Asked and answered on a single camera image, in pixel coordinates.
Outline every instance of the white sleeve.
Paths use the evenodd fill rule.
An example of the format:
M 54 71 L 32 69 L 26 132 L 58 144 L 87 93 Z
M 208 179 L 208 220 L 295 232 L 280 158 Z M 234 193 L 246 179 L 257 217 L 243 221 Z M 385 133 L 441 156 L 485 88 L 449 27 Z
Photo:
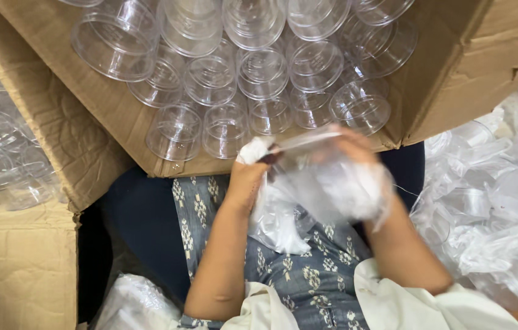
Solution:
M 518 330 L 518 321 L 502 306 L 460 284 L 435 296 L 435 300 L 449 325 L 460 324 L 467 330 Z
M 371 330 L 518 330 L 518 321 L 479 292 L 453 285 L 432 296 L 380 279 L 374 259 L 355 269 L 355 292 Z
M 299 330 L 292 312 L 281 303 L 272 287 L 247 282 L 245 297 L 240 316 L 226 321 L 222 330 Z

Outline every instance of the blue patterned clothing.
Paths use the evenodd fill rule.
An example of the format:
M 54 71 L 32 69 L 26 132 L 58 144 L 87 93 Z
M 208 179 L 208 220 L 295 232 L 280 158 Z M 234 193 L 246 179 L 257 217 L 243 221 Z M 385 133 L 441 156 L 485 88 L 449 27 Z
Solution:
M 196 275 L 229 179 L 189 177 L 176 178 L 173 183 L 190 280 Z M 309 235 L 312 249 L 303 255 L 280 254 L 249 237 L 245 281 L 275 288 L 301 330 L 369 330 L 355 294 L 353 276 L 355 267 L 371 258 L 371 252 L 349 224 L 317 223 Z M 222 322 L 186 315 L 180 321 L 182 328 L 200 325 L 219 329 Z

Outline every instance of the forearm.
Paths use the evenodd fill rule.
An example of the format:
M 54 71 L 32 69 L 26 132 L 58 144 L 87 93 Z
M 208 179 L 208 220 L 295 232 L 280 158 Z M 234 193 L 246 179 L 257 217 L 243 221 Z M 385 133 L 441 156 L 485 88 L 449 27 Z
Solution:
M 394 195 L 391 214 L 380 230 L 373 233 L 370 222 L 365 228 L 382 277 L 433 295 L 452 284 L 446 268 L 418 236 L 399 196 Z
M 186 315 L 226 321 L 240 314 L 245 298 L 248 215 L 248 210 L 240 210 L 226 199 L 218 210 L 188 292 Z

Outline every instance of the clear plastic wrapping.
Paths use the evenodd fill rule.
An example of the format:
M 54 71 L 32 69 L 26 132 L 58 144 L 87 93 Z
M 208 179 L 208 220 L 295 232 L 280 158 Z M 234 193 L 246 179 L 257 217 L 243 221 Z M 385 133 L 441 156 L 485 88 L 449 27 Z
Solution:
M 263 178 L 251 214 L 251 237 L 280 253 L 301 254 L 310 249 L 304 239 L 316 222 L 383 224 L 393 178 L 381 164 L 356 163 L 344 155 L 331 140 L 339 134 L 324 127 L 271 148 L 277 161 Z M 266 150 L 257 142 L 248 146 L 254 145 Z M 241 154 L 251 154 L 245 148 Z
M 181 317 L 180 310 L 151 281 L 121 274 L 104 301 L 94 330 L 169 329 Z
M 517 310 L 518 93 L 425 146 L 416 229 L 456 281 Z

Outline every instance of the cardboard box flap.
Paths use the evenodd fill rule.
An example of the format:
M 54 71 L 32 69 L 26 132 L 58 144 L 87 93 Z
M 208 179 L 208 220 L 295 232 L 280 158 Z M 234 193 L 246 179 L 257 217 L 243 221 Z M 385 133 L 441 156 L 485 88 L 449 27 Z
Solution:
M 134 164 L 1 15 L 0 80 L 57 171 L 73 212 Z
M 417 8 L 429 1 L 411 13 L 422 15 Z M 433 68 L 414 71 L 416 84 L 406 90 L 404 145 L 482 116 L 518 88 L 518 1 L 435 1 L 434 8 L 407 64 Z
M 228 172 L 232 160 L 213 159 L 204 151 L 191 161 L 175 163 L 158 158 L 147 148 L 145 135 L 157 109 L 140 103 L 125 83 L 92 70 L 73 51 L 69 34 L 80 12 L 58 1 L 0 0 L 0 13 L 149 175 Z M 384 131 L 377 135 L 378 150 L 398 145 Z
M 0 329 L 75 328 L 72 217 L 55 200 L 17 212 L 0 206 Z

